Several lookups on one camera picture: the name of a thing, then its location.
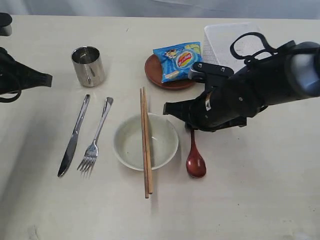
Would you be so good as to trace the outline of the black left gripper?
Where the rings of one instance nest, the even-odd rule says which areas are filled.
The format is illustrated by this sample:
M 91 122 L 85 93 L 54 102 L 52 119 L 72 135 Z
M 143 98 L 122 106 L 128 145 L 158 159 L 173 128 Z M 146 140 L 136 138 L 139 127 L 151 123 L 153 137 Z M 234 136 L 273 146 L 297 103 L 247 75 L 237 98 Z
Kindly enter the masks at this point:
M 15 61 L 0 48 L 0 93 L 21 93 L 23 88 L 52 87 L 53 76 Z

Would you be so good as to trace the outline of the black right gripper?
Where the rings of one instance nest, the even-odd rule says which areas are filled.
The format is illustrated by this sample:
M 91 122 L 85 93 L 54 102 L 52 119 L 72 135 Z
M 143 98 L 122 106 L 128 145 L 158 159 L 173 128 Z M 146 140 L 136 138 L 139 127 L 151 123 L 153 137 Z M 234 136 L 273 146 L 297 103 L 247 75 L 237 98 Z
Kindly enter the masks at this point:
M 253 84 L 225 84 L 193 100 L 166 102 L 163 115 L 171 115 L 204 132 L 247 125 L 268 107 L 268 93 Z

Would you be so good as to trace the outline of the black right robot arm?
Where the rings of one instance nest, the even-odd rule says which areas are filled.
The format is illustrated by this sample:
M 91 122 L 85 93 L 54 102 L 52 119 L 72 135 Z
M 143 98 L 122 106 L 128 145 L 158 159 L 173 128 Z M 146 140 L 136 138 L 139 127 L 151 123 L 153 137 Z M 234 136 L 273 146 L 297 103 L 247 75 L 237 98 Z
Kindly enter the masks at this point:
M 203 83 L 204 91 L 195 99 L 165 103 L 164 115 L 204 132 L 244 127 L 269 106 L 319 97 L 320 46 L 290 41 L 275 55 L 249 59 L 237 72 L 196 62 L 189 77 Z

